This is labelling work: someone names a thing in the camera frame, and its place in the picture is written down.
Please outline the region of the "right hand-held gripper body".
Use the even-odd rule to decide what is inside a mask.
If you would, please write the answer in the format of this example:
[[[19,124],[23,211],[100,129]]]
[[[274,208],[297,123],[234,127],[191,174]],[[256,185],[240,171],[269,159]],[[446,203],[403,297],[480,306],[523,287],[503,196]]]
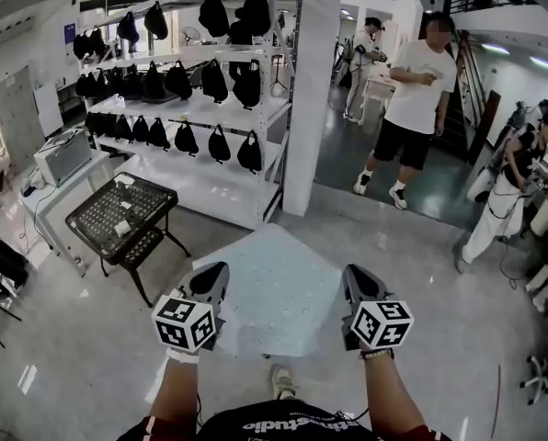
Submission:
[[[400,346],[410,333],[414,316],[403,300],[360,302],[353,315],[343,319],[347,350],[381,350]]]

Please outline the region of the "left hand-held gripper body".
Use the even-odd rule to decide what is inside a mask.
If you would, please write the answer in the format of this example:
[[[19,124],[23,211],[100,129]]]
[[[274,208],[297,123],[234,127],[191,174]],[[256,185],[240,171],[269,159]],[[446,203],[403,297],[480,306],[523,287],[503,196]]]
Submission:
[[[162,345],[183,352],[212,351],[224,320],[219,317],[226,295],[188,295],[174,288],[160,297],[152,312],[152,321]]]

